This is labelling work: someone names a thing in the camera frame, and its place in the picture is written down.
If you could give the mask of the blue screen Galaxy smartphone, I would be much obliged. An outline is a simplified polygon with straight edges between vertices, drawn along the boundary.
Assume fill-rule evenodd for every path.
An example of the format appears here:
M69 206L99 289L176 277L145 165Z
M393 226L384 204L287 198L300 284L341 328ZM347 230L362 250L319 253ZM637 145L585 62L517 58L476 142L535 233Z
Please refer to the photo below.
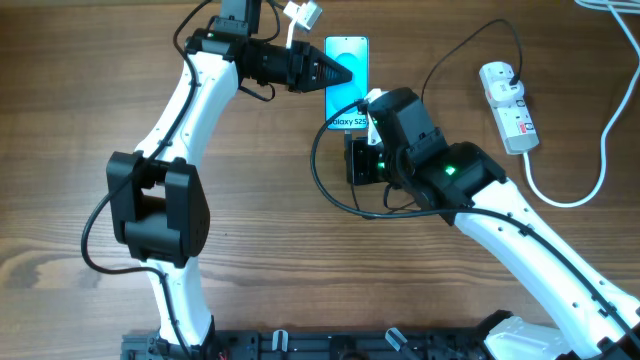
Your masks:
M369 92L369 39L365 36L328 36L325 53L352 73L349 82L325 89L326 120Z

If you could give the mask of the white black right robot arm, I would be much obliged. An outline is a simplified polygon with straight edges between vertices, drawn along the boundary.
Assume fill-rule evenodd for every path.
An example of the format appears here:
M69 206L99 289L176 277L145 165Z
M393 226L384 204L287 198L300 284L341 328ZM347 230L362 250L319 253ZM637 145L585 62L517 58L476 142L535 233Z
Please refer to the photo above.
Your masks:
M488 154L448 144L409 88L374 89L358 111L374 142L356 143L350 181L406 191L419 215L437 213L495 256L553 320L544 327L495 316L481 337L492 358L638 358L638 299L581 258Z

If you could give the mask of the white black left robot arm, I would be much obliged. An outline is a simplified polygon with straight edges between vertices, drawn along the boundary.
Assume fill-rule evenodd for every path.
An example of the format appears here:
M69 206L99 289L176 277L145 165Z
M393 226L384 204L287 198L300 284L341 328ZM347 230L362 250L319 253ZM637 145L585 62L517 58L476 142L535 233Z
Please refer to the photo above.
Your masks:
M198 169L228 103L247 79L296 93L352 79L306 42L259 38L260 15L259 1L225 1L205 27L176 41L184 68L160 119L134 151L107 163L99 208L110 210L116 240L151 278L161 315L153 352L165 359L225 355L201 286L198 257L210 212Z

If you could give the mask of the white charger plug adapter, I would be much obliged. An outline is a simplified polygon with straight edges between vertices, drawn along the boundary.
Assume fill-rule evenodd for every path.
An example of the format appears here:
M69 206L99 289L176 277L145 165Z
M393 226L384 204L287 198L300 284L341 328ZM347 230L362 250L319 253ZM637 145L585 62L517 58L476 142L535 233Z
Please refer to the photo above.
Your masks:
M512 105L524 95L524 86L520 81L511 84L509 80L496 80L486 88L486 97L494 108Z

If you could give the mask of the white power strip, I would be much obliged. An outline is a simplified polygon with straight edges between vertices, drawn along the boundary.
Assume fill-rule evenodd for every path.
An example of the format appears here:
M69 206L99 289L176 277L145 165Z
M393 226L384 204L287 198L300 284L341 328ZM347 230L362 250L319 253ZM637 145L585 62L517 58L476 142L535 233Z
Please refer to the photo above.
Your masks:
M491 82L496 80L511 82L514 78L514 71L509 64L495 61L483 65L479 71L479 77L486 97L486 88ZM489 105L489 107L507 154L521 155L539 144L539 138L524 101L524 95L512 105L499 108Z

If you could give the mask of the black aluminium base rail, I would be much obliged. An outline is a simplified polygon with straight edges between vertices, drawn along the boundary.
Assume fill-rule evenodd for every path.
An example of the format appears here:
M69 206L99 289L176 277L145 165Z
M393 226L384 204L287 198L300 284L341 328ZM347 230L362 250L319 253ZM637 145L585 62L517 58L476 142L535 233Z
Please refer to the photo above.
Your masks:
M406 331L392 345L384 331L274 332L217 331L191 347L191 359L229 360L449 360L492 356L471 328Z

